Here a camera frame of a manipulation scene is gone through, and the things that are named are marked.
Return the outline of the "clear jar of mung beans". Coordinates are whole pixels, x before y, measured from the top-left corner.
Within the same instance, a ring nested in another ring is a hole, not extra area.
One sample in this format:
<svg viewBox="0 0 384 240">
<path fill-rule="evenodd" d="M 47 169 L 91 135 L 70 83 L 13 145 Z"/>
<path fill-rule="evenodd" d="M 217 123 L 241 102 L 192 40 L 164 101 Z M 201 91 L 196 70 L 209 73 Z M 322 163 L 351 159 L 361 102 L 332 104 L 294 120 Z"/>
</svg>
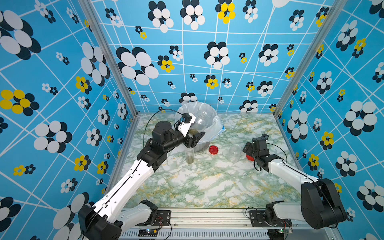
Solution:
<svg viewBox="0 0 384 240">
<path fill-rule="evenodd" d="M 231 146 L 227 153 L 227 160 L 232 163 L 238 162 L 241 158 L 241 150 L 242 148 L 239 145 Z"/>
</svg>

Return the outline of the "small red jar lid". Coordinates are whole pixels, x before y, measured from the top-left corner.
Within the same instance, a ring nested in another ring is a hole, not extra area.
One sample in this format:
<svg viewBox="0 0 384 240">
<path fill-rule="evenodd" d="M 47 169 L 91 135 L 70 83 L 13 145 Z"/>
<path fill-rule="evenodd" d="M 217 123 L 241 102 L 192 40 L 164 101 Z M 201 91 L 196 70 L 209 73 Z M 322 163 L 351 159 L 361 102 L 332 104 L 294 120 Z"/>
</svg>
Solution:
<svg viewBox="0 0 384 240">
<path fill-rule="evenodd" d="M 217 146 L 212 145 L 209 147 L 209 153 L 211 155 L 216 155 L 218 152 L 219 152 L 219 148 Z"/>
</svg>

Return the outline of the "clear jar large red lid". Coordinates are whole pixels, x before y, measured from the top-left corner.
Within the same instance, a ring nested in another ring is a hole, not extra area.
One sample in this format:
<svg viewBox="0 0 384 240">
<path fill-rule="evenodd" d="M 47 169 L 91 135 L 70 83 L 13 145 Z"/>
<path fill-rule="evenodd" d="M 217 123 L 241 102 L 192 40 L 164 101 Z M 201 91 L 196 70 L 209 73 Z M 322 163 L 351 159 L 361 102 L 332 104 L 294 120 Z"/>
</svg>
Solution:
<svg viewBox="0 0 384 240">
<path fill-rule="evenodd" d="M 195 133 L 205 132 L 207 138 L 212 139 L 214 137 L 213 124 L 214 117 L 217 116 L 217 113 L 214 110 L 197 110 L 192 112 L 196 116 L 195 122 L 191 125 L 190 135 Z"/>
</svg>

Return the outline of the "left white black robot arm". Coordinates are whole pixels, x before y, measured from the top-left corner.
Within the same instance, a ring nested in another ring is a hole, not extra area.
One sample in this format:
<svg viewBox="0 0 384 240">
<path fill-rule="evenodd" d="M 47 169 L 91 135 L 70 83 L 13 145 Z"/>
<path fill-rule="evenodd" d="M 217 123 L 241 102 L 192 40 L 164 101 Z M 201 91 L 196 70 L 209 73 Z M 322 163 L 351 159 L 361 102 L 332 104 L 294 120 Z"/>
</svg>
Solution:
<svg viewBox="0 0 384 240">
<path fill-rule="evenodd" d="M 123 210 L 138 188 L 167 159 L 168 153 L 179 145 L 194 148 L 205 135 L 190 134 L 191 123 L 181 123 L 173 129 L 170 122 L 158 122 L 125 176 L 93 206 L 85 205 L 79 211 L 81 234 L 88 240 L 117 240 L 121 234 L 136 225 L 152 225 L 158 208 L 148 200 L 136 207 Z"/>
</svg>

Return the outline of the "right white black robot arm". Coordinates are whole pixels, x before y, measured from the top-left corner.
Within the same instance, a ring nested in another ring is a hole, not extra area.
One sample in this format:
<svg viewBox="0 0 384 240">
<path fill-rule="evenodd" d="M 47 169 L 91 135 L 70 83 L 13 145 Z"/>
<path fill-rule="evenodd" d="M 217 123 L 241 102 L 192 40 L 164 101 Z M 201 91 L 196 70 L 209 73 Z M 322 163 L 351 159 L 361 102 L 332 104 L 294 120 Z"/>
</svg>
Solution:
<svg viewBox="0 0 384 240">
<path fill-rule="evenodd" d="M 253 138 L 243 148 L 246 156 L 254 159 L 254 167 L 273 174 L 301 195 L 299 204 L 275 201 L 266 205 L 265 221 L 277 225 L 282 220 L 306 222 L 319 230 L 325 227 L 336 228 L 346 221 L 347 213 L 335 184 L 329 179 L 318 179 L 295 169 L 283 158 L 270 154 L 265 138 Z"/>
</svg>

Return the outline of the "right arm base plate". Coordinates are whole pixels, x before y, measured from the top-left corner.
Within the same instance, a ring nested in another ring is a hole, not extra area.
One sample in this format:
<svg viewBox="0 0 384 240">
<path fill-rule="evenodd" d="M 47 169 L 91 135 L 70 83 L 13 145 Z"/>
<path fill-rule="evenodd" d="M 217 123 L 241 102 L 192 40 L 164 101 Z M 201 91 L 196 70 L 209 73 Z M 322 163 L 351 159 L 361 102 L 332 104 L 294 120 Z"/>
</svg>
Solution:
<svg viewBox="0 0 384 240">
<path fill-rule="evenodd" d="M 253 227 L 282 227 L 288 228 L 292 226 L 292 221 L 289 219 L 278 219 L 270 213 L 259 211 L 256 209 L 248 210 L 246 213 Z"/>
</svg>

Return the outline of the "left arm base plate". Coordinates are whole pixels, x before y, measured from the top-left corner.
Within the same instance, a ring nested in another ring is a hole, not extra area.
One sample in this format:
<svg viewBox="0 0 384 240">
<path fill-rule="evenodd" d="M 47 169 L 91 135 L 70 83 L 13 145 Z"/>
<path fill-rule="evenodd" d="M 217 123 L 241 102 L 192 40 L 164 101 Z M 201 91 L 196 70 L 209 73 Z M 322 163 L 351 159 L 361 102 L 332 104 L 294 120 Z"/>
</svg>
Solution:
<svg viewBox="0 0 384 240">
<path fill-rule="evenodd" d="M 144 223 L 137 224 L 137 227 L 155 226 L 155 227 L 168 227 L 171 220 L 171 210 L 157 210 L 155 214 L 151 214 L 149 219 Z"/>
</svg>

